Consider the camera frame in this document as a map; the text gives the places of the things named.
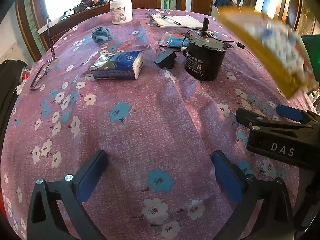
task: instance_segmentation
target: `notebook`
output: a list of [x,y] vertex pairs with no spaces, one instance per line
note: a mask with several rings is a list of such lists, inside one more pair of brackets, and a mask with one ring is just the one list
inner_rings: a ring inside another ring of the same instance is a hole
[[159,27],[184,27],[184,28],[202,28],[202,23],[191,17],[190,15],[186,16],[177,16],[177,15],[165,15],[166,17],[180,23],[181,25],[176,25],[171,21],[165,20],[161,17],[162,15],[153,14],[152,17],[156,21]]

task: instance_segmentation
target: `black pen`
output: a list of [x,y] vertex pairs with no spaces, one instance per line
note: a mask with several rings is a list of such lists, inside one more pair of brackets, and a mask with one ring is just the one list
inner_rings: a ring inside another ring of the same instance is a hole
[[175,24],[178,25],[178,26],[181,25],[181,23],[178,23],[178,22],[176,22],[176,21],[174,21],[174,20],[172,20],[172,19],[170,19],[170,18],[168,18],[168,17],[166,17],[166,16],[162,16],[162,15],[161,15],[161,18],[162,18],[162,19],[165,19],[165,20],[172,21],[173,23],[175,23]]

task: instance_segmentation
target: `pink floral tablecloth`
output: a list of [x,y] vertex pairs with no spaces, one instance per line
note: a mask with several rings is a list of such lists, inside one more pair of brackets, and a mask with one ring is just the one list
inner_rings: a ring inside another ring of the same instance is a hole
[[[74,174],[98,149],[109,166],[84,208],[107,239],[212,239],[235,208],[217,185],[210,154],[222,150],[245,173],[259,179],[280,176],[294,205],[298,168],[245,149],[248,129],[239,125],[239,107],[280,120],[277,104],[314,110],[306,95],[287,101],[248,49],[228,49],[218,78],[200,82],[184,70],[177,53],[171,72],[153,59],[162,35],[186,32],[160,28],[151,14],[196,13],[136,9],[133,21],[113,25],[109,13],[86,20],[55,44],[58,59],[29,87],[50,51],[33,65],[10,118],[1,158],[1,184],[9,222],[23,239],[36,179],[47,182]],[[216,19],[209,30],[237,40]],[[113,39],[98,46],[91,32],[110,28]],[[144,50],[135,81],[94,80],[89,66],[114,51]],[[68,215],[61,212],[70,232]],[[252,228],[259,207],[243,236]]]

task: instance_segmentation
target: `blurred yellow bag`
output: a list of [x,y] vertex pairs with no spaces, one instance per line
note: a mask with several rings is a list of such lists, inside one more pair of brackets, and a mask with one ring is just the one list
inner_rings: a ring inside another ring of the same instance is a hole
[[319,87],[301,36],[281,21],[235,6],[219,8],[218,20],[250,48],[287,99]]

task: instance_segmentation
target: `screw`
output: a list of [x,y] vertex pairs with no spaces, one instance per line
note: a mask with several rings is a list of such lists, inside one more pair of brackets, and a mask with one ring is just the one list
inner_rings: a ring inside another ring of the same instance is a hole
[[37,179],[36,184],[40,185],[43,182],[43,179]]
[[73,176],[72,176],[71,174],[68,174],[68,175],[66,175],[66,176],[64,177],[64,179],[65,179],[66,181],[70,181],[70,180],[73,179]]
[[247,174],[245,177],[246,177],[246,179],[248,181],[253,181],[254,175],[253,174]]

